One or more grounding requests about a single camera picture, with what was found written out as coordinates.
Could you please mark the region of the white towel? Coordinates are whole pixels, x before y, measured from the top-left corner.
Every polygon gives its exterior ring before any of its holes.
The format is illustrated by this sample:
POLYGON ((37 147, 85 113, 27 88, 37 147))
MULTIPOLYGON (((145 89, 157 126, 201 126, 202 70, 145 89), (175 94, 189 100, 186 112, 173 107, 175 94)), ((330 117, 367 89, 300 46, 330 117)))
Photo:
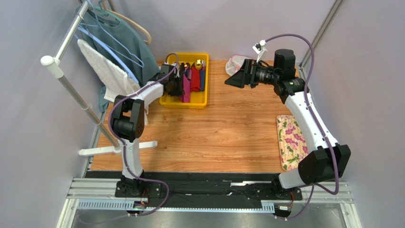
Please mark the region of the white towel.
POLYGON ((114 102, 118 95, 131 95, 140 89, 129 74, 104 57, 82 39, 77 41, 80 51, 106 86, 104 99, 114 102))

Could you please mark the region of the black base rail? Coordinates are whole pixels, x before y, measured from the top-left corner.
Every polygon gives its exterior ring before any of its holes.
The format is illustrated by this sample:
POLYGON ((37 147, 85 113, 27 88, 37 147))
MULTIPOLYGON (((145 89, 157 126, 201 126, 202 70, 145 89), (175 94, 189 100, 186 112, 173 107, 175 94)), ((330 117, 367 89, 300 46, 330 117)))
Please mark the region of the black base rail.
POLYGON ((115 197, 142 198, 149 207, 259 209, 263 200, 302 200, 299 188, 282 190, 272 173, 144 172, 145 181, 121 177, 115 197))

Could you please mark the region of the white mesh laundry bag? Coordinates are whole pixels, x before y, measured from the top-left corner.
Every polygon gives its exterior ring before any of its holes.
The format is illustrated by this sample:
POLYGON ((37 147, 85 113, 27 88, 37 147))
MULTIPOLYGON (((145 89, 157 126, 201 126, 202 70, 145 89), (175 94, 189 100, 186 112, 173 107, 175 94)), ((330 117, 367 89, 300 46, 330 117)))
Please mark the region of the white mesh laundry bag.
POLYGON ((228 62, 225 64, 225 72, 229 75, 232 76, 234 75, 237 71, 240 70, 241 66, 244 63, 244 60, 250 59, 249 57, 246 56, 241 56, 241 55, 234 55, 231 58, 229 58, 228 62))

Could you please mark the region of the blue hanger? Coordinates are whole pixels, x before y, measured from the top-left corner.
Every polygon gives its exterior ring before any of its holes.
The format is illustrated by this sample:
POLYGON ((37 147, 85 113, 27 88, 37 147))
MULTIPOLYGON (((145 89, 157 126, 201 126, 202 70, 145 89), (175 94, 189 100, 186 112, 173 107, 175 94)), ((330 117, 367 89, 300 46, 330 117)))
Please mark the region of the blue hanger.
POLYGON ((125 21, 108 19, 89 8, 79 29, 83 39, 104 57, 117 65, 143 86, 155 73, 157 65, 143 38, 125 21))

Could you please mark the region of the floral tray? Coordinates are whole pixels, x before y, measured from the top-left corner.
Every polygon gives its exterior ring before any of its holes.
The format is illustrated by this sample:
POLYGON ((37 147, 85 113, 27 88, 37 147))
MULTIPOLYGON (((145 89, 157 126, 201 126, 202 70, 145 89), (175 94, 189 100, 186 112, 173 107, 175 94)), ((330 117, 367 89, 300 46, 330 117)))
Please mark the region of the floral tray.
POLYGON ((283 170, 290 171, 309 155, 309 150, 294 116, 279 115, 276 123, 281 166, 283 170))

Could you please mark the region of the blue rolled napkin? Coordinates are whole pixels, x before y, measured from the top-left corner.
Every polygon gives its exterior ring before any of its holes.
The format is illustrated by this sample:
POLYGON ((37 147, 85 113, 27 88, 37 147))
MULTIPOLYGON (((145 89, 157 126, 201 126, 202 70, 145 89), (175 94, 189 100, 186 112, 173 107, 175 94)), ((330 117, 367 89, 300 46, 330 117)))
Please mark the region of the blue rolled napkin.
POLYGON ((204 91, 206 84, 206 60, 202 60, 202 68, 199 70, 199 75, 200 75, 200 91, 204 91))

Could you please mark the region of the teal shirt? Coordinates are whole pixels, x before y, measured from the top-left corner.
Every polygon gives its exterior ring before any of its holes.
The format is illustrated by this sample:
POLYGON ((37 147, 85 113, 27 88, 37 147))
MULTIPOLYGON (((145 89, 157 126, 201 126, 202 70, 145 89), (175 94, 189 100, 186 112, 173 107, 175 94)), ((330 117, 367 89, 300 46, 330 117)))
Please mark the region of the teal shirt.
POLYGON ((136 92, 159 72, 144 39, 127 22, 88 9, 78 31, 79 49, 104 84, 99 100, 102 111, 117 95, 136 92))

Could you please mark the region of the beige hanger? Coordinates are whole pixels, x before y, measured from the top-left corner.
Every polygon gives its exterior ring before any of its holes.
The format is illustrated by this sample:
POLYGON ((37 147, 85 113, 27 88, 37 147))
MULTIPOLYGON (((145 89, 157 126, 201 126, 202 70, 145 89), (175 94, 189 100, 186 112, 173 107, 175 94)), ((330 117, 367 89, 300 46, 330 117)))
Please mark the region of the beige hanger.
POLYGON ((144 42, 147 45, 150 45, 152 43, 152 36, 151 34, 141 25, 139 25, 138 23, 136 23, 135 21, 133 21, 132 19, 118 13, 115 11, 115 5, 114 2, 112 0, 99 0, 98 1, 99 7, 101 8, 101 10, 106 13, 107 15, 115 18, 118 21, 125 21, 126 23, 128 23, 130 26, 132 26, 135 29, 138 29, 139 31, 141 31, 146 39, 144 39, 144 42))

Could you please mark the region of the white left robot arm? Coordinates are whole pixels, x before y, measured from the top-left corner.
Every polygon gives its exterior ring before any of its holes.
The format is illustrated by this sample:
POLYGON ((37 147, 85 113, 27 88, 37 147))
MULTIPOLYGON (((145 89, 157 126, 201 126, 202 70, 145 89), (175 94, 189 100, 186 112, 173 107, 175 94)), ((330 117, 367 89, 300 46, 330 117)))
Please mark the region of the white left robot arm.
POLYGON ((119 140, 122 150, 123 171, 117 183, 119 190, 131 191, 138 196, 145 189, 149 179, 142 177, 144 172, 140 162, 140 137, 145 128, 145 107, 179 86, 170 87, 179 72, 179 63, 165 62, 155 76, 136 92, 115 98, 113 109, 108 117, 108 127, 119 140))

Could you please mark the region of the yellow plastic bin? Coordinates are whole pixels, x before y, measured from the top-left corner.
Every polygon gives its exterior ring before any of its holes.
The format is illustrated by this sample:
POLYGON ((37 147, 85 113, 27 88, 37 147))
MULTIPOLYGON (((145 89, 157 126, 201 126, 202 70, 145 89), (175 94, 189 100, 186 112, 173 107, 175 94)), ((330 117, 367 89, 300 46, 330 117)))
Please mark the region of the yellow plastic bin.
POLYGON ((179 53, 179 63, 194 63, 196 60, 200 59, 206 60, 206 84, 205 90, 199 92, 191 92, 191 100, 189 103, 183 103, 178 97, 163 95, 159 99, 160 105, 165 108, 189 108, 189 109, 204 109, 208 102, 208 91, 209 91, 209 64, 210 56, 206 53, 179 53))

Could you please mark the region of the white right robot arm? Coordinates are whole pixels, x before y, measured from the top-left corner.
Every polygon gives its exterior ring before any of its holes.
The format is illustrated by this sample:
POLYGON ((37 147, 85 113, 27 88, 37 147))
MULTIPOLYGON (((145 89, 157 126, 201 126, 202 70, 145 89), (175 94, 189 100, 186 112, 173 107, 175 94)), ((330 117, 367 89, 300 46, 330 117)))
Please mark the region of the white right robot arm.
POLYGON ((273 85, 276 95, 295 117, 309 154, 298 163, 297 168, 276 177, 275 186, 283 189, 337 181, 343 176, 351 155, 349 146, 341 145, 328 132, 310 100, 305 80, 296 77, 295 73, 293 50, 279 49, 275 51, 274 65, 245 59, 240 70, 224 82, 237 88, 273 85))

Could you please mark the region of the pink paper napkin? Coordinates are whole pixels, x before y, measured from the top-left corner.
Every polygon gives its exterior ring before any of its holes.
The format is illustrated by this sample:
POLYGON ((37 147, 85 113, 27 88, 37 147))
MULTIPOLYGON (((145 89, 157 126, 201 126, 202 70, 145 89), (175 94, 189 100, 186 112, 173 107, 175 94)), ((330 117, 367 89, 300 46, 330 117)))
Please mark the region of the pink paper napkin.
POLYGON ((183 103, 189 103, 191 100, 191 83, 185 74, 183 74, 183 95, 179 100, 183 103))

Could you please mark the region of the red rolled napkin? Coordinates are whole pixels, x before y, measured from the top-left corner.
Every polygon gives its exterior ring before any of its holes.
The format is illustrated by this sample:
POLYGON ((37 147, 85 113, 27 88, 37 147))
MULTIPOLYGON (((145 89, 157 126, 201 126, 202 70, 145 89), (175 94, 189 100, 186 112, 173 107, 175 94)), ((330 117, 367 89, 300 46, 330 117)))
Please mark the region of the red rolled napkin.
POLYGON ((191 67, 191 91, 192 92, 199 92, 201 89, 201 79, 200 79, 200 70, 202 69, 202 61, 200 59, 196 60, 196 62, 191 67))

